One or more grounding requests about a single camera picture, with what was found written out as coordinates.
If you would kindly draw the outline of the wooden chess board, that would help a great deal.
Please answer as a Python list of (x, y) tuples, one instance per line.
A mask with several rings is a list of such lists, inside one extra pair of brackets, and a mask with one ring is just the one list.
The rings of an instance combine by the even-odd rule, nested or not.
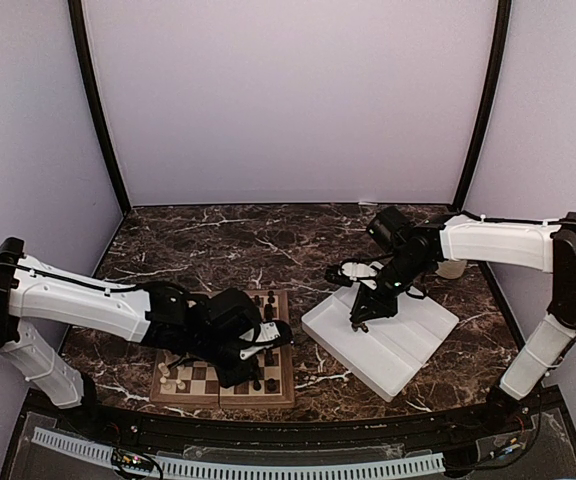
[[(207, 363), (196, 361), (192, 364), (177, 364), (177, 355), (158, 351), (149, 399), (153, 403), (176, 408), (290, 409), (295, 401), (292, 346), (275, 348), (273, 353), (275, 365), (264, 368), (266, 377), (278, 381), (278, 391), (270, 394), (263, 389), (255, 391), (251, 381), (222, 388), (219, 386), (215, 369)], [(179, 367), (180, 377), (186, 381), (185, 393), (168, 395), (160, 392), (160, 363)]]

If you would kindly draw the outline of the dark piece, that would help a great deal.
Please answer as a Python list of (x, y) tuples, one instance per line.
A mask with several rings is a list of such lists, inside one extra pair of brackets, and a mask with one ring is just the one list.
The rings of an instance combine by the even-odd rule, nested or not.
[(362, 331), (363, 333), (368, 333), (369, 329), (368, 327), (364, 324), (364, 323), (360, 323), (360, 324), (356, 324), (352, 326), (352, 329), (357, 332), (357, 331)]

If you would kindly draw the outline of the white plastic tray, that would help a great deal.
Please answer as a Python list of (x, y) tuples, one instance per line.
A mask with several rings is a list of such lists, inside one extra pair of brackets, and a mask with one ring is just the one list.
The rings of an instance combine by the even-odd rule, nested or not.
[(398, 313), (353, 331), (358, 287), (342, 287), (302, 316), (303, 330), (384, 401), (392, 401), (457, 326), (459, 318), (431, 298), (398, 298)]

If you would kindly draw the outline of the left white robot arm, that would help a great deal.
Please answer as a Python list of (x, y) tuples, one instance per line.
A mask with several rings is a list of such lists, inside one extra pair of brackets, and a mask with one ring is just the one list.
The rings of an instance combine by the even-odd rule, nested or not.
[(32, 326), (43, 319), (111, 334), (181, 358), (212, 365), (221, 387), (258, 381), (259, 351), (290, 337), (263, 322), (244, 292), (213, 297), (169, 281), (122, 285), (51, 267), (24, 251), (18, 238), (0, 245), (0, 355), (42, 390), (88, 436), (109, 427), (92, 379), (67, 364)]

